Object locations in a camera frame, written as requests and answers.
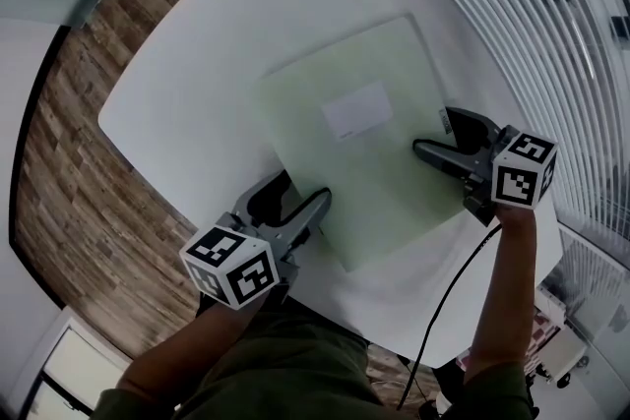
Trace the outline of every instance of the olive green shirt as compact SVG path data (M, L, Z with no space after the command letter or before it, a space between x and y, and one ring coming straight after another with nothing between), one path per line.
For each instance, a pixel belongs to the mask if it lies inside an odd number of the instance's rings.
M106 390L92 419L406 418L381 404L366 366L366 344L357 336L306 315L261 312L178 411ZM475 377L443 418L531 419L523 368Z

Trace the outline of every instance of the person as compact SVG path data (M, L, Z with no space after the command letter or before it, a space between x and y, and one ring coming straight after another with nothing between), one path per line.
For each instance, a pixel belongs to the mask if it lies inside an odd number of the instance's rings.
M536 219L507 207L497 216L503 229L464 391L445 420L532 418L523 366L534 317ZM406 417L371 389L367 341L296 301L259 298L239 311L217 303L200 312L136 359L116 389L102 393L92 419Z

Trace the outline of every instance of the sleeve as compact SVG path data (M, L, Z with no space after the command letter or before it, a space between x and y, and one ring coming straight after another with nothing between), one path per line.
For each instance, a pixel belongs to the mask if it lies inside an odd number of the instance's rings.
M167 420L173 411L128 390L105 390L90 420Z
M501 364L483 371L464 386L461 399L443 418L532 420L523 366Z

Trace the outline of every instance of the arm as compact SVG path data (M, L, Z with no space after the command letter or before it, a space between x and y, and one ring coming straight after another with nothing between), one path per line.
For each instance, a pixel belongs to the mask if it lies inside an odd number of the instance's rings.
M241 337L267 296L239 311L217 303L165 342L136 359L118 382L151 402L174 407Z
M532 338L536 217L531 210L507 207L497 217L503 231L465 383L497 364L523 363Z

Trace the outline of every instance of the floor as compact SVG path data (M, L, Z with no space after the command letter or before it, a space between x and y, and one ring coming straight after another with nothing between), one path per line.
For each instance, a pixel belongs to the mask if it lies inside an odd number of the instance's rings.
M192 320L198 294L177 251L195 232L108 141L97 115L178 0L101 0L65 40L39 98L18 188L17 241L60 298L137 356ZM395 404L409 372L381 348L368 376ZM427 395L437 385L418 373ZM423 399L414 386L408 411Z

